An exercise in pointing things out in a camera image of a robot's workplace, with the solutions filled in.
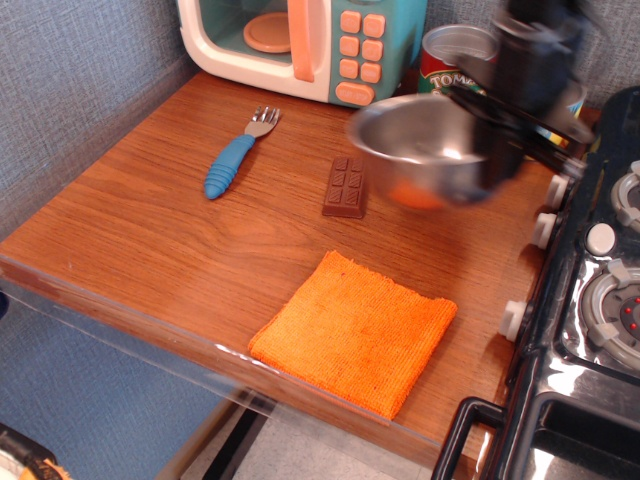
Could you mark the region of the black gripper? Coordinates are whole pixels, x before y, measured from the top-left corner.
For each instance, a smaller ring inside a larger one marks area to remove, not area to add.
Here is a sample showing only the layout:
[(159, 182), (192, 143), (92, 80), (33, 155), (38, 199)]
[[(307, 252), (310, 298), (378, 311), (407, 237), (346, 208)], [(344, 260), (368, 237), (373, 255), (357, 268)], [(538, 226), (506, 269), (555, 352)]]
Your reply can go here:
[(578, 178), (580, 161), (537, 133), (570, 80), (587, 28), (595, 17), (586, 1), (509, 1), (496, 15), (494, 61), (462, 54), (461, 72), (483, 93), (454, 86), (451, 99), (476, 117), (473, 149), (480, 157), (480, 186), (492, 192), (533, 158), (557, 173)]

